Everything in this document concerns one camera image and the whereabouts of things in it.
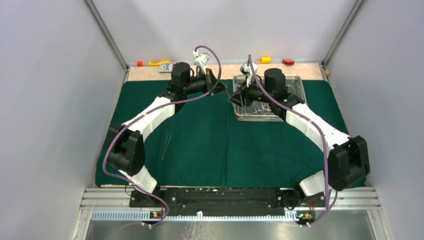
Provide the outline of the metal mesh instrument tray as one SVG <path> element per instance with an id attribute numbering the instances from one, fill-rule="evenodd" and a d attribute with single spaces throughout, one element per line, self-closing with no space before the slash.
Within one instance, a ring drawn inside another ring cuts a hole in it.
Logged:
<path id="1" fill-rule="evenodd" d="M 296 95 L 307 103 L 303 81 L 299 75 L 286 75 L 288 93 Z M 239 106 L 232 103 L 238 121 L 244 122 L 282 122 L 283 120 L 272 113 L 267 102 L 254 101 L 250 106 Z"/>

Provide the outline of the dark green surgical drape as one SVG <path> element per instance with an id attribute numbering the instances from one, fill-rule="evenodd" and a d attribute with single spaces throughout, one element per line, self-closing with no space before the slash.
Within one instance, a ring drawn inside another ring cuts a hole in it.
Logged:
<path id="1" fill-rule="evenodd" d="M 168 81 L 126 82 L 110 125 L 147 108 Z M 309 108 L 348 133 L 330 85 L 303 81 Z M 172 134 L 161 159 L 167 134 Z M 285 122 L 236 119 L 225 92 L 186 103 L 144 142 L 145 166 L 161 186 L 291 188 L 324 168 L 323 153 Z"/>

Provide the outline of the steel tweezers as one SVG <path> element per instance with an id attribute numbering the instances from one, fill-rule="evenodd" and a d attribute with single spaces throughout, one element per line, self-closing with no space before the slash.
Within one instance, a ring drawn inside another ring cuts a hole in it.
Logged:
<path id="1" fill-rule="evenodd" d="M 168 147 L 169 147 L 170 141 L 171 141 L 171 139 L 172 139 L 172 136 L 173 136 L 173 134 L 172 134 L 172 133 L 168 133 L 168 134 L 166 135 L 166 137 L 165 137 L 164 146 L 163 146 L 163 151 L 162 151 L 162 156 L 161 156 L 161 159 L 162 159 L 162 160 L 165 158 L 165 154 L 166 154 L 166 152 L 167 152 L 167 150 L 168 150 Z"/>

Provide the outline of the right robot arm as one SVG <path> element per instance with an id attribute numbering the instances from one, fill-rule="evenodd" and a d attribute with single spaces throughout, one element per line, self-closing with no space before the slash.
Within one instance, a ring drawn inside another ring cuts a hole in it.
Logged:
<path id="1" fill-rule="evenodd" d="M 307 206 L 318 193 L 342 191 L 370 173 L 366 140 L 337 130 L 315 114 L 303 99 L 289 92 L 281 69 L 269 68 L 260 78 L 244 64 L 240 72 L 245 79 L 230 96 L 231 103 L 239 107 L 267 103 L 274 115 L 299 130 L 324 154 L 324 169 L 301 180 L 293 192 L 297 205 Z"/>

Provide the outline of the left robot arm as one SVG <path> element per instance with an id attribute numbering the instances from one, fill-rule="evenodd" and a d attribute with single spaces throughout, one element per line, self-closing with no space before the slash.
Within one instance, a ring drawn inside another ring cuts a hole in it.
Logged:
<path id="1" fill-rule="evenodd" d="M 112 166 L 120 173 L 113 174 L 113 177 L 141 189 L 141 200 L 149 207 L 156 206 L 161 194 L 155 190 L 157 180 L 145 166 L 145 140 L 162 122 L 191 101 L 189 95 L 199 94 L 192 99 L 196 101 L 206 96 L 215 96 L 226 89 L 220 77 L 215 76 L 210 68 L 201 69 L 198 66 L 193 70 L 186 62 L 176 63 L 166 88 L 145 110 L 134 118 L 109 128 L 109 146 L 102 164 L 103 171 L 110 176 L 106 166 Z"/>

